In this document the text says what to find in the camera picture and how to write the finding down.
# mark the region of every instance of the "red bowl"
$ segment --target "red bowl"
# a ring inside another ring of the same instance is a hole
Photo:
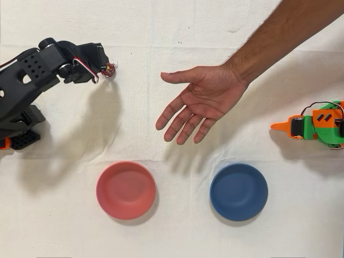
[[[151,173],[142,165],[123,161],[107,167],[100,175],[96,195],[99,205],[117,219],[135,219],[154,203],[156,187]]]

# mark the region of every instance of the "human arm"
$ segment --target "human arm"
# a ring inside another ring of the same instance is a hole
[[[169,83],[189,83],[163,111],[158,130],[180,110],[164,139],[184,144],[202,122],[194,142],[203,140],[210,128],[239,101],[249,84],[299,44],[344,13],[343,0],[283,0],[247,42],[224,64],[162,73]]]

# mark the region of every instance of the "human hand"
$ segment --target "human hand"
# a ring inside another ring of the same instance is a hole
[[[193,141],[201,142],[210,128],[239,101],[248,83],[228,65],[195,67],[176,73],[161,73],[169,83],[189,83],[163,111],[156,122],[156,129],[163,129],[168,121],[181,109],[164,135],[172,141],[183,127],[177,143],[182,145],[204,119]]]

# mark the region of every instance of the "white fabric surface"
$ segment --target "white fabric surface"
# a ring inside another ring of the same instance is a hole
[[[1,62],[51,36],[101,42],[119,69],[113,82],[42,94],[42,140],[0,152],[0,257],[341,257],[344,152],[269,126],[344,98],[344,17],[252,83],[201,144],[165,143],[154,128],[185,87],[160,72],[223,62],[277,3],[2,0]],[[111,219],[96,201],[97,177],[119,160],[156,180],[155,204],[137,220]],[[244,223],[209,203],[213,176],[233,162],[255,166],[269,185],[264,210]]]

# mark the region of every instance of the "forearm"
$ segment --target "forearm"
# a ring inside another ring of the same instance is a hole
[[[250,83],[344,13],[344,0],[283,0],[225,63]]]

